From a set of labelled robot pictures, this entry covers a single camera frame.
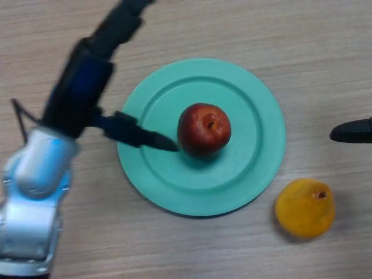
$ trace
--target wooden table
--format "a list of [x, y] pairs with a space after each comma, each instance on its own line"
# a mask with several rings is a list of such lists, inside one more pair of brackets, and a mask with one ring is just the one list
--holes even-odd
[[[0, 0], [0, 165], [22, 144], [11, 97], [41, 113], [80, 37], [115, 0]], [[185, 219], [155, 208], [128, 183], [115, 143], [88, 129], [63, 204], [53, 279], [372, 277], [372, 145], [337, 144], [331, 129], [372, 114], [371, 0], [159, 0], [116, 56], [102, 105], [175, 60], [207, 56], [260, 77], [284, 111], [288, 144], [270, 187], [224, 217]], [[311, 242], [284, 237], [272, 205], [286, 183], [332, 187], [337, 219]]]

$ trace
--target black cable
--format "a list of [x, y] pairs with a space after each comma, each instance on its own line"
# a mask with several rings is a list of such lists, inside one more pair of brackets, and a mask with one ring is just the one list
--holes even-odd
[[35, 116], [33, 116], [30, 112], [28, 112], [16, 98], [12, 98], [10, 101], [13, 105], [14, 113], [16, 114], [16, 117], [18, 120], [18, 125], [21, 131], [22, 137], [23, 137], [23, 141], [26, 144], [27, 133], [26, 133], [26, 129], [24, 128], [22, 113], [34, 123], [38, 123], [39, 121], [37, 120]]

